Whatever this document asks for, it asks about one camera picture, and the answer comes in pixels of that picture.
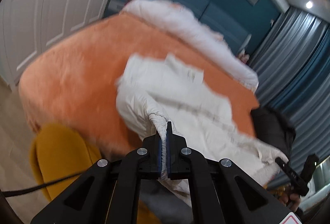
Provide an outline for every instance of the headboard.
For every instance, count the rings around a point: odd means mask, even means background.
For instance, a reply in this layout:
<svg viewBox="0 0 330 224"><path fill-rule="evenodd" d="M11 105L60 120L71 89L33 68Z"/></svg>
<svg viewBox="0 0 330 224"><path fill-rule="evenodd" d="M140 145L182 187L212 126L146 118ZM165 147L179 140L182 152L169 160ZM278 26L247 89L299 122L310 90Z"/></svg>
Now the headboard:
<svg viewBox="0 0 330 224"><path fill-rule="evenodd" d="M172 1L188 7L200 22L223 34L234 55L238 55L250 41L251 34L225 11L211 3L210 0Z"/></svg>

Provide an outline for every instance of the white garment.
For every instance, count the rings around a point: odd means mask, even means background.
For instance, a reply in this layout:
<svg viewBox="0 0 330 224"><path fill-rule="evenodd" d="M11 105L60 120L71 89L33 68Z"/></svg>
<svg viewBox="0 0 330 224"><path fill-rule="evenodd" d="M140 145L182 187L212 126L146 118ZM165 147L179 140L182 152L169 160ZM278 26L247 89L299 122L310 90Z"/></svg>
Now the white garment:
<svg viewBox="0 0 330 224"><path fill-rule="evenodd" d="M279 172L274 162L287 157L278 149L240 134L232 121L227 97L212 92L203 83L203 72L169 54L165 60L132 55L118 83L117 110L127 127L141 139L162 138L162 179L166 178L166 126L185 137L187 146L205 158L232 160L260 185ZM187 180L162 182L175 195L190 203Z"/></svg>
<svg viewBox="0 0 330 224"><path fill-rule="evenodd" d="M257 89L257 74L232 54L221 34L201 24L188 8L169 0L133 0L123 11L181 38L246 88Z"/></svg>

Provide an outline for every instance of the orange blanket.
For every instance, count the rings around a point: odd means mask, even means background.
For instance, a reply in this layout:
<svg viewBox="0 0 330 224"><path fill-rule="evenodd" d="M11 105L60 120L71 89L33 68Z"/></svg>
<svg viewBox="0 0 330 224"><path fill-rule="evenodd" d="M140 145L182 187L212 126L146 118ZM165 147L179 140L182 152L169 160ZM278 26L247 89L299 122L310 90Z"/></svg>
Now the orange blanket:
<svg viewBox="0 0 330 224"><path fill-rule="evenodd" d="M104 152L126 154L139 147L141 141L116 111L116 80L134 52L160 59L172 52L204 70L209 87L229 97L238 129L255 135L250 110L258 102L250 90L188 45L129 14L83 29L25 70L19 94L30 126L38 131L48 122L65 124Z"/></svg>

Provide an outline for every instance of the silver bolt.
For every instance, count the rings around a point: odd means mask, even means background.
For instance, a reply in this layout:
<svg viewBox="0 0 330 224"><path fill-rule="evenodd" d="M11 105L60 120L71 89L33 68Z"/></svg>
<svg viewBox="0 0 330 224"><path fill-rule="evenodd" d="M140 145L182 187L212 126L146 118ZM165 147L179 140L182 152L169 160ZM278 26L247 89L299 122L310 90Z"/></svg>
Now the silver bolt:
<svg viewBox="0 0 330 224"><path fill-rule="evenodd" d="M101 159L97 161L97 165L99 167L105 167L108 164L108 161L106 159Z"/></svg>
<svg viewBox="0 0 330 224"><path fill-rule="evenodd" d="M137 151L136 151L139 155L145 155L148 150L145 149L145 148L139 148Z"/></svg>
<svg viewBox="0 0 330 224"><path fill-rule="evenodd" d="M191 149L189 149L189 148L182 148L181 149L181 153L184 154L184 155L191 154Z"/></svg>
<svg viewBox="0 0 330 224"><path fill-rule="evenodd" d="M229 160L229 159L222 159L221 160L221 164L224 167L229 167L229 166L231 166L231 160Z"/></svg>

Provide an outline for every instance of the recessed spotlight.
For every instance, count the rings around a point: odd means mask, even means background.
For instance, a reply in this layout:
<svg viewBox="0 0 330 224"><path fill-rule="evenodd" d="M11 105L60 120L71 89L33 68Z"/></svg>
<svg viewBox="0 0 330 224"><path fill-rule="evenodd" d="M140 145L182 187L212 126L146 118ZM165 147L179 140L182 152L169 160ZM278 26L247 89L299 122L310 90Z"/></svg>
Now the recessed spotlight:
<svg viewBox="0 0 330 224"><path fill-rule="evenodd" d="M312 2L312 1L307 2L306 7L307 7L308 9L309 9L309 8L312 8L312 7L313 7L313 2Z"/></svg>

